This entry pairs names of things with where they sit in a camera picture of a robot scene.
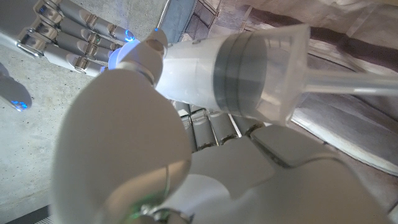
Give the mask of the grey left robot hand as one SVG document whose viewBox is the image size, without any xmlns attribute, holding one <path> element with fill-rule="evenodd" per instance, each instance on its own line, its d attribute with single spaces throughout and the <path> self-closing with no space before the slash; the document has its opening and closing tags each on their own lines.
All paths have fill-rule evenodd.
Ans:
<svg viewBox="0 0 398 224">
<path fill-rule="evenodd" d="M 305 92 L 396 95 L 397 78 L 307 67 L 306 24 L 167 43 L 163 31 L 69 108 L 52 169 L 57 223 L 389 223 L 354 172 L 287 127 Z M 172 101 L 266 126 L 193 152 Z"/>
</svg>

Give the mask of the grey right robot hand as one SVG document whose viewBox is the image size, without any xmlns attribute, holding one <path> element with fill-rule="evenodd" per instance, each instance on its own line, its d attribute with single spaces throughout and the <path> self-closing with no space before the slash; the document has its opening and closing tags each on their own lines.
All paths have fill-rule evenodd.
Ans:
<svg viewBox="0 0 398 224">
<path fill-rule="evenodd" d="M 1 0 L 1 45 L 89 76 L 134 34 L 71 0 Z"/>
</svg>

